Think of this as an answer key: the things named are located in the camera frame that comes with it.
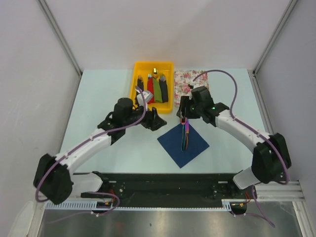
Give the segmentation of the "iridescent rainbow spoon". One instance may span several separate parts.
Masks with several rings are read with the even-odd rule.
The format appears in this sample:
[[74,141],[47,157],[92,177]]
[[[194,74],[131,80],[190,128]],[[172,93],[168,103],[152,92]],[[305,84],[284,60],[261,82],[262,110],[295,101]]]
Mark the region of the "iridescent rainbow spoon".
[[187,138],[187,133],[186,133],[186,125],[187,125],[187,119],[186,118],[181,118],[180,122],[182,124],[182,142],[181,142],[181,150],[184,151],[186,149],[186,138]]

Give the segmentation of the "iridescent rainbow knife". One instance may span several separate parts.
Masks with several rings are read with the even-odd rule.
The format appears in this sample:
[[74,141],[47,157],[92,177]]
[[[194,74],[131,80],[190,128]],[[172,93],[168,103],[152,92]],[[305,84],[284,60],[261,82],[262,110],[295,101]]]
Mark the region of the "iridescent rainbow knife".
[[187,119],[186,123],[185,123],[185,146],[184,146],[184,150],[186,150],[188,147],[189,132],[190,132],[190,124],[189,124],[189,120]]

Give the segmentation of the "dark blue paper napkin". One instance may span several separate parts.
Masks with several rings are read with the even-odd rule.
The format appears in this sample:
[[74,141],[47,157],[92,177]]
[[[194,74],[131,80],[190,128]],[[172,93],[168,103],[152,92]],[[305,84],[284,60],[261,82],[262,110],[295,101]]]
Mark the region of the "dark blue paper napkin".
[[200,136],[200,134],[190,125],[188,147],[186,150],[181,150],[182,142],[182,124],[170,129],[164,135],[158,138],[158,142],[168,153],[171,159],[183,168],[194,158],[209,148],[209,144]]

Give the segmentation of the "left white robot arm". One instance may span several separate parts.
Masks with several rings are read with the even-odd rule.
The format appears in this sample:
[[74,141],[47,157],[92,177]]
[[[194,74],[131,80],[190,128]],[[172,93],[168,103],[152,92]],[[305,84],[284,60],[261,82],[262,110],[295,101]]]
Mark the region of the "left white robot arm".
[[99,172],[75,176],[75,171],[101,150],[113,145],[126,129],[142,125],[151,131],[165,126],[156,108],[149,109],[146,102],[133,106],[129,98],[120,98],[97,129],[83,142],[66,151],[51,156],[43,155],[36,170],[33,186],[37,202],[63,203],[68,197],[89,193],[102,198],[108,194],[107,179]]

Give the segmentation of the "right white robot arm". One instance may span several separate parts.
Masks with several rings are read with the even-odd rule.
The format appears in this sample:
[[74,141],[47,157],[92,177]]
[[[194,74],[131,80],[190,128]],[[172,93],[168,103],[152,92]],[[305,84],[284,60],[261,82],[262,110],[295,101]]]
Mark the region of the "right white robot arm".
[[235,137],[252,152],[251,166],[237,173],[228,185],[231,197],[239,198],[249,186],[267,184],[280,174],[289,181],[287,170],[292,163],[285,138],[279,133],[260,132],[239,120],[227,105],[214,103],[205,86],[194,88],[191,96],[181,96],[177,116],[180,121],[202,119]]

